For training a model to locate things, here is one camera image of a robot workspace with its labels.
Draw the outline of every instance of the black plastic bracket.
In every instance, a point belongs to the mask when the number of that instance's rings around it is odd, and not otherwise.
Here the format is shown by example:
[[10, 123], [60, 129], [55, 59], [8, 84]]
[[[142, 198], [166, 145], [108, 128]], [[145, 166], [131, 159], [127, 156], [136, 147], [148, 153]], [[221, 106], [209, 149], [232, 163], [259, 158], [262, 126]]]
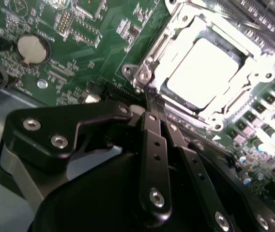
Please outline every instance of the black plastic bracket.
[[[2, 140], [21, 159], [46, 172], [60, 172], [66, 169], [76, 151], [77, 138], [88, 125], [99, 129], [113, 121], [127, 122], [131, 117], [129, 108], [118, 101], [16, 110], [6, 118]], [[23, 122], [29, 118], [39, 122], [38, 130], [24, 127]], [[64, 137], [67, 145], [54, 146], [54, 135]]]
[[214, 186], [196, 151], [187, 148], [180, 129], [171, 123], [165, 124], [171, 146], [178, 150], [186, 171], [203, 208], [210, 229], [233, 232], [230, 218], [223, 207]]
[[138, 199], [147, 215], [145, 224], [162, 225], [172, 213], [168, 174], [167, 142], [161, 136], [160, 120], [156, 111], [142, 116], [143, 147]]
[[210, 147], [201, 149], [202, 144], [193, 141], [191, 145], [201, 157], [219, 197], [225, 199], [224, 206], [234, 215], [238, 227], [242, 231], [275, 232], [275, 213], [214, 155]]

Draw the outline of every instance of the green circuit board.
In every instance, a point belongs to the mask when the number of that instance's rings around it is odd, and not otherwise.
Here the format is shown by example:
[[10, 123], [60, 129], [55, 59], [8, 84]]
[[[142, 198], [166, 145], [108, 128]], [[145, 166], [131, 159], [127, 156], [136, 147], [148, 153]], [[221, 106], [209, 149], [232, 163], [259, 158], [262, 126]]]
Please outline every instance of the green circuit board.
[[[168, 17], [163, 0], [3, 0], [0, 36], [16, 43], [37, 33], [49, 42], [51, 58], [27, 68], [13, 49], [0, 52], [0, 60], [20, 79], [18, 90], [47, 105], [77, 103], [90, 81], [133, 92], [120, 68], [140, 62]], [[38, 88], [39, 79], [48, 88]]]

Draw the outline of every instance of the white component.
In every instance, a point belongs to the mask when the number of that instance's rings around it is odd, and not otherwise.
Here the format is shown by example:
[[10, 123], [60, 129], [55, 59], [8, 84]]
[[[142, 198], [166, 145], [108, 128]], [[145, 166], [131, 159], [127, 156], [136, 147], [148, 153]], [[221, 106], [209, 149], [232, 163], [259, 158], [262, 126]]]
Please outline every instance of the white component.
[[218, 92], [228, 90], [228, 82], [238, 69], [238, 63], [224, 51], [200, 39], [169, 79], [168, 88], [202, 109]]
[[212, 140], [221, 140], [221, 138], [218, 135], [215, 135], [214, 138], [212, 138]]

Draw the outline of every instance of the hole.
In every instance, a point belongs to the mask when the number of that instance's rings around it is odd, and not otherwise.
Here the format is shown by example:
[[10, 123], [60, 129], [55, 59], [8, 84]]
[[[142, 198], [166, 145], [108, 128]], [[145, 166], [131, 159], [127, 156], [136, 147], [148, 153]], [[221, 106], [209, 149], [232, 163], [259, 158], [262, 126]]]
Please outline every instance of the hole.
[[267, 79], [269, 79], [271, 77], [272, 77], [272, 73], [267, 73], [266, 76], [265, 76], [265, 78], [267, 78]]
[[226, 224], [222, 217], [219, 219], [219, 223], [220, 223], [220, 225], [225, 225]]
[[124, 71], [126, 72], [126, 74], [131, 74], [131, 69], [130, 68], [125, 68]]
[[29, 121], [29, 122], [28, 122], [28, 126], [33, 128], [33, 127], [35, 127], [36, 125], [35, 125], [35, 123], [34, 123], [33, 121]]
[[199, 177], [202, 181], [205, 181], [205, 177], [201, 173], [199, 173]]
[[64, 144], [63, 140], [60, 139], [60, 138], [57, 138], [57, 139], [55, 140], [55, 142], [56, 142], [57, 144], [59, 144], [59, 145], [63, 145], [63, 144]]
[[160, 197], [159, 197], [158, 195], [155, 195], [154, 198], [155, 198], [155, 200], [156, 200], [157, 202], [160, 201]]
[[160, 161], [160, 160], [161, 160], [160, 156], [158, 156], [157, 154], [155, 154], [153, 157], [154, 157], [155, 160], [157, 160], [157, 161]]
[[154, 115], [149, 115], [149, 118], [152, 120], [152, 121], [156, 121], [157, 118], [154, 116]]

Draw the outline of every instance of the metal bracket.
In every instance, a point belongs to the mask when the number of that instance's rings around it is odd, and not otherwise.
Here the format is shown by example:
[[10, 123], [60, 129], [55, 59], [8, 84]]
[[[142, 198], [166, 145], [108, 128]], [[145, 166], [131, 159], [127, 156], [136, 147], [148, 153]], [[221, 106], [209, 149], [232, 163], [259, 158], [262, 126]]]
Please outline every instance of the metal bracket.
[[44, 173], [21, 160], [5, 145], [2, 147], [0, 155], [0, 166], [14, 178], [34, 212], [49, 193], [68, 182], [66, 171], [56, 174]]

